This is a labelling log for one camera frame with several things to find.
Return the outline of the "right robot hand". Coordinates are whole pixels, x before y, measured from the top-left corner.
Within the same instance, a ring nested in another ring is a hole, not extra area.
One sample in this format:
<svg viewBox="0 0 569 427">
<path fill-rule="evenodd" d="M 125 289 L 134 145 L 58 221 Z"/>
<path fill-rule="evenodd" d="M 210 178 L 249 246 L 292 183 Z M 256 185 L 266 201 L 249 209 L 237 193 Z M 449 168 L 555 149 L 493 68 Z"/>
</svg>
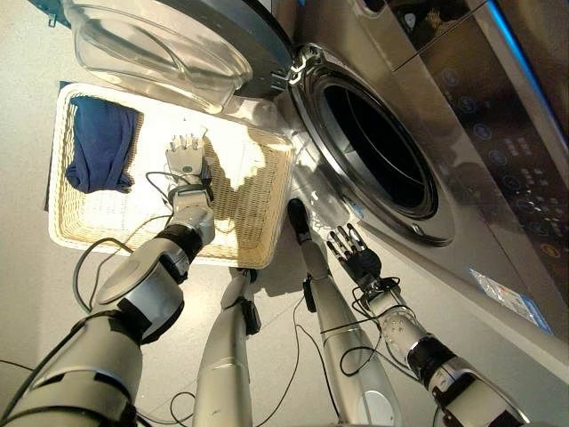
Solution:
<svg viewBox="0 0 569 427">
<path fill-rule="evenodd" d="M 326 245 L 360 288 L 366 289 L 371 283 L 379 280 L 381 260 L 351 223 L 331 230 Z"/>
</svg>

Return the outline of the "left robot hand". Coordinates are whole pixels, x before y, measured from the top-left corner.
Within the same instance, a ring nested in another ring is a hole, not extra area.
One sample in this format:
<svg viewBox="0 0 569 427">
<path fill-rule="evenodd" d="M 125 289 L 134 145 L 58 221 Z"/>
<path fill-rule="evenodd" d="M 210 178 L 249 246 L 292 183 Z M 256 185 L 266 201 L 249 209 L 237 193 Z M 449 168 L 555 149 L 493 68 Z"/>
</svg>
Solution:
<svg viewBox="0 0 569 427">
<path fill-rule="evenodd" d="M 212 174 L 204 153 L 204 136 L 193 133 L 174 135 L 165 152 L 170 173 L 188 184 L 209 186 Z"/>
</svg>

